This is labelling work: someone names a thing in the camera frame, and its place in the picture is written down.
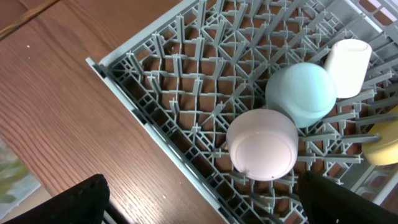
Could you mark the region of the yellow plate with crumbs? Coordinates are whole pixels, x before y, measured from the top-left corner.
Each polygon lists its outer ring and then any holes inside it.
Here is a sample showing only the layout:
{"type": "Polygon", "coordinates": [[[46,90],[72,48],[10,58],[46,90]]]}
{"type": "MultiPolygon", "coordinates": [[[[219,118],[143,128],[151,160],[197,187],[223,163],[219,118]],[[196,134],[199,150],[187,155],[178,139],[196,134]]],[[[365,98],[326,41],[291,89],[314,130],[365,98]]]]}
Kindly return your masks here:
{"type": "Polygon", "coordinates": [[[378,134],[377,142],[362,144],[362,153],[372,165],[385,166],[397,163],[397,120],[375,124],[368,132],[378,134]]]}

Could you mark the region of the light blue bowl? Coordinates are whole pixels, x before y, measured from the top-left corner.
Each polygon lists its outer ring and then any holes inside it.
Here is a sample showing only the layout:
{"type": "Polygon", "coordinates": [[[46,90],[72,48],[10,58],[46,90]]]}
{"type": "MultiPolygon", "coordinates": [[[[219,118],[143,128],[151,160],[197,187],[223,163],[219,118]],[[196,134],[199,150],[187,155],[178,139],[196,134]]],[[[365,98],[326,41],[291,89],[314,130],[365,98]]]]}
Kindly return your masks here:
{"type": "Polygon", "coordinates": [[[314,63],[296,63],[271,75],[266,104],[288,116],[297,128],[309,127],[325,117],[336,103],[336,87],[329,73],[314,63]]]}

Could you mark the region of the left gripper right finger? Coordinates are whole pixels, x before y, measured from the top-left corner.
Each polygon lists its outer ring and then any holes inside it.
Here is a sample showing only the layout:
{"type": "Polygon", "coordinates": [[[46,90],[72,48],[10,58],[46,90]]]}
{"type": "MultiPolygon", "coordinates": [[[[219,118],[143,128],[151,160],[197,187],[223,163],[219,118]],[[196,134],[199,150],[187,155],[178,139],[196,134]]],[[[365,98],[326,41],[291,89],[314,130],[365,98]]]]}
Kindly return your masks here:
{"type": "Polygon", "coordinates": [[[310,223],[397,224],[397,214],[312,171],[300,174],[298,197],[310,223]]]}

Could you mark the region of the cream plastic cup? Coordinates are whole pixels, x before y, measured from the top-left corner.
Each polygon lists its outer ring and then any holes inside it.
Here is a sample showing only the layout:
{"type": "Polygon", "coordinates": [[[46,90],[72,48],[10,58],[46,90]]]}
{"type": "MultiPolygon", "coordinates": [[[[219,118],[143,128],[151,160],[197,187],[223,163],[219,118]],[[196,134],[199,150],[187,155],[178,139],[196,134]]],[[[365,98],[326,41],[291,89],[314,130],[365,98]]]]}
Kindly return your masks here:
{"type": "Polygon", "coordinates": [[[336,42],[324,65],[336,86],[337,98],[351,98],[362,89],[372,53],[371,46],[358,39],[336,42]]]}

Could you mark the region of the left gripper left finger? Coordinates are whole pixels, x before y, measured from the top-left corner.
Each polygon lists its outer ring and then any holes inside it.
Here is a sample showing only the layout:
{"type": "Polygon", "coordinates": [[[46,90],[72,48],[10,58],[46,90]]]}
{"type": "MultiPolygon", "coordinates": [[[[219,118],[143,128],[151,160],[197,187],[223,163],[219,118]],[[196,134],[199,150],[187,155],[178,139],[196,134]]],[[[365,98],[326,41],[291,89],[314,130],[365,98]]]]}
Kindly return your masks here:
{"type": "Polygon", "coordinates": [[[109,223],[110,190],[102,174],[95,174],[51,196],[40,186],[10,205],[3,203],[3,223],[109,223]]]}

